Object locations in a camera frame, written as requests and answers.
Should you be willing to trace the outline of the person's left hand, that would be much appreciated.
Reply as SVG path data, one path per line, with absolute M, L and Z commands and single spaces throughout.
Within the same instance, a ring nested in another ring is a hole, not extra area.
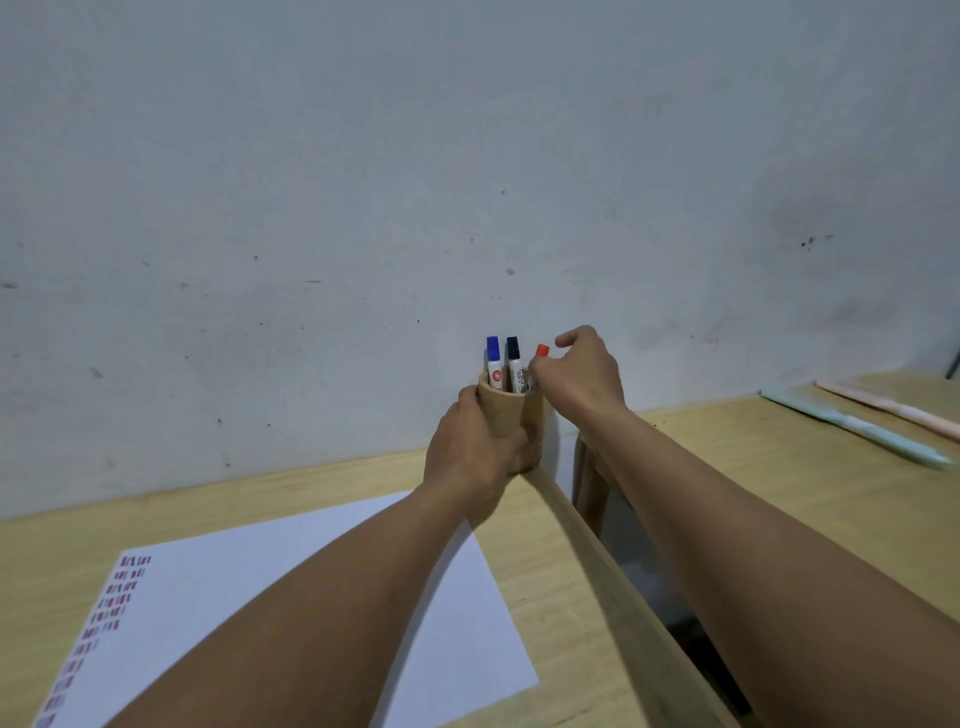
M 478 386 L 464 387 L 439 420 L 417 490 L 473 526 L 482 524 L 514 477 L 497 472 L 495 438 L 479 404 Z

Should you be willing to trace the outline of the person's right hand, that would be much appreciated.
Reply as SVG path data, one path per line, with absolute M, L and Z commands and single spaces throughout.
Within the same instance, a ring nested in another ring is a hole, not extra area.
M 542 393 L 559 416 L 589 436 L 627 409 L 618 361 L 589 324 L 559 334 L 555 345 L 564 350 L 560 380 L 553 392 Z

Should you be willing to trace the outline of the wooden pen holder cup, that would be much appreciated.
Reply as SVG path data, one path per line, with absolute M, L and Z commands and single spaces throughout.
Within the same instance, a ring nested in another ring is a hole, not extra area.
M 513 458 L 510 475 L 516 476 L 534 470 L 543 456 L 546 400 L 544 393 L 534 390 L 515 394 L 491 387 L 489 376 L 478 376 L 478 400 L 487 425 L 496 438 L 504 438 L 523 428 L 530 434 L 529 442 Z

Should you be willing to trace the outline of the person's right forearm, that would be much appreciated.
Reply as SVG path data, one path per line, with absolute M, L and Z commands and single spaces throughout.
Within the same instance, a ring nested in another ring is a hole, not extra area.
M 575 422 L 765 728 L 960 728 L 960 623 L 624 403 Z

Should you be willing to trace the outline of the person's left forearm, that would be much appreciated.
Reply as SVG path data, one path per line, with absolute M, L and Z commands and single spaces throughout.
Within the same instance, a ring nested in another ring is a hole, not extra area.
M 490 492 L 430 476 L 262 591 L 104 728 L 366 728 L 432 571 Z

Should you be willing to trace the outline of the white paper sheet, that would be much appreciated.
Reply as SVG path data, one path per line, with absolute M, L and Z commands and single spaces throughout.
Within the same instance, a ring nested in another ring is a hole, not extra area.
M 102 728 L 236 611 L 406 491 L 126 550 L 32 728 Z M 438 728 L 539 684 L 463 523 L 418 602 L 371 728 Z

